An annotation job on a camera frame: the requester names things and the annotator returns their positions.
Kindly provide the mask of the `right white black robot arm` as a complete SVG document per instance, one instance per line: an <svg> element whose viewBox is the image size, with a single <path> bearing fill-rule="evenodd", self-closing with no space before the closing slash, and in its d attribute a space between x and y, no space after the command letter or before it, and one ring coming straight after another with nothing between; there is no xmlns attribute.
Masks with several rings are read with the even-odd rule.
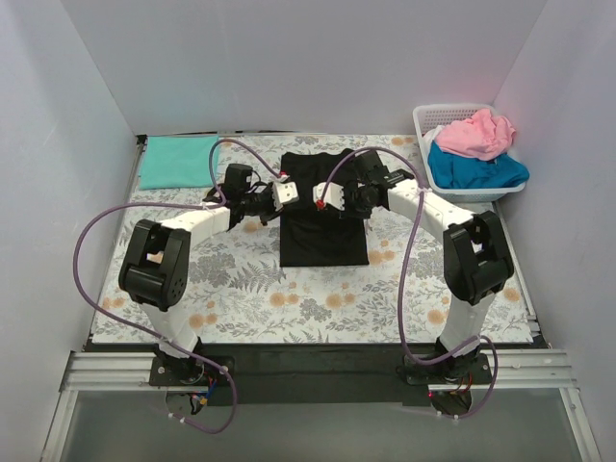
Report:
<svg viewBox="0 0 616 462"><path fill-rule="evenodd" d="M470 374L481 346L490 342L482 334L483 324L496 295L514 274L501 219L492 211L478 214L446 201L410 163L390 171L380 159L383 152L364 147L347 153L338 165L351 164L356 179L339 186L329 176L315 203L321 210L334 207L342 217L383 208L411 219L412 236L423 229L442 245L449 314L432 355L421 358L406 342L401 344L403 368L409 374L423 368L429 375L457 382Z"/></svg>

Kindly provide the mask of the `black t shirt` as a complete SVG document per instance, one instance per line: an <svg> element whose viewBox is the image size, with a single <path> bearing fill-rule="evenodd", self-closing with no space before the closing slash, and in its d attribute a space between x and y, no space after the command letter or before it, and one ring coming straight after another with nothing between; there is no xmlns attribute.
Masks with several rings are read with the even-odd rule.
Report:
<svg viewBox="0 0 616 462"><path fill-rule="evenodd" d="M313 188L351 152L295 154L281 157L281 170L295 182L299 200L280 217L282 268L366 266L369 263L364 221L317 209Z"/></svg>

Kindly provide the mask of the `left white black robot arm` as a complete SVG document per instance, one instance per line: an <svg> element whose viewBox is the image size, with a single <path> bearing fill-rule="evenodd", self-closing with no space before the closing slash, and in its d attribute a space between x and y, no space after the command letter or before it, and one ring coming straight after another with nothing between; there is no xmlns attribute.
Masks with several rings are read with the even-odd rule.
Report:
<svg viewBox="0 0 616 462"><path fill-rule="evenodd" d="M224 181L212 188L202 204L163 221L141 219L135 225L120 268L118 285L147 315L162 336L155 354L175 379L186 385L201 380L206 367L195 355L202 343L178 304L189 283L191 250L244 217L266 223L277 218L283 204L281 181L251 183L253 169L227 167Z"/></svg>

